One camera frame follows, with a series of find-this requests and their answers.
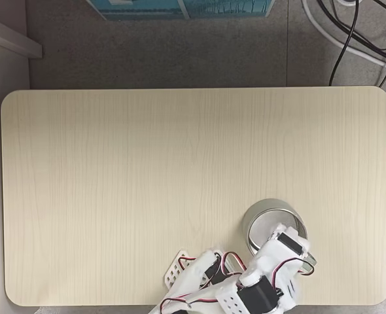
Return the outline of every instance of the white baseboard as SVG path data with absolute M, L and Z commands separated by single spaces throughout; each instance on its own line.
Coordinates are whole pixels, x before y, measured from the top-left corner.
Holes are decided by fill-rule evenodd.
M 0 23 L 0 46 L 28 58 L 42 58 L 42 46 Z

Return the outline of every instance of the blue box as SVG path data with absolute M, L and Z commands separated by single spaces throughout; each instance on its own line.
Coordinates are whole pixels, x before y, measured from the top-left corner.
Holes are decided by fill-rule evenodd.
M 87 0 L 106 20 L 267 16 L 275 0 Z

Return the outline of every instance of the wooden table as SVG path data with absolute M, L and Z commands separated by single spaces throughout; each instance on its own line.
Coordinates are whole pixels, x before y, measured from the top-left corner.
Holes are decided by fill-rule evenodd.
M 301 304 L 386 297 L 386 93 L 374 87 L 26 91 L 3 103 L 5 288 L 19 305 L 157 304 L 180 249 L 264 198 L 303 218 Z

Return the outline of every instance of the robotic arm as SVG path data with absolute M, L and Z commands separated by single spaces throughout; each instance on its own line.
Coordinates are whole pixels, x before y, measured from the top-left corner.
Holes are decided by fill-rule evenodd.
M 309 241 L 279 224 L 243 273 L 229 273 L 221 282 L 212 276 L 212 285 L 201 286 L 204 273 L 217 264 L 218 270 L 224 267 L 227 254 L 217 258 L 212 250 L 205 251 L 180 273 L 150 314 L 283 314 L 296 306 L 296 275 L 311 275 L 316 263 Z

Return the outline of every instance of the concrete floor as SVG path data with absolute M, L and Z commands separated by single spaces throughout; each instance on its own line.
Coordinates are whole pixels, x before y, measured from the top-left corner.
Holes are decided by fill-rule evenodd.
M 325 28 L 345 38 L 315 0 L 308 2 Z M 351 21 L 352 9 L 339 13 Z M 140 22 L 105 22 L 84 0 L 27 0 L 27 19 L 28 35 L 44 46 L 44 58 L 30 61 L 34 89 L 325 86 L 340 53 L 308 22 L 299 0 L 277 0 L 268 18 Z M 386 11 L 373 1 L 361 3 L 357 28 L 386 46 Z M 383 72 L 347 53 L 334 84 L 375 85 Z M 142 314 L 150 308 L 44 307 L 38 313 Z M 386 313 L 386 300 L 372 307 L 300 306 L 290 313 Z

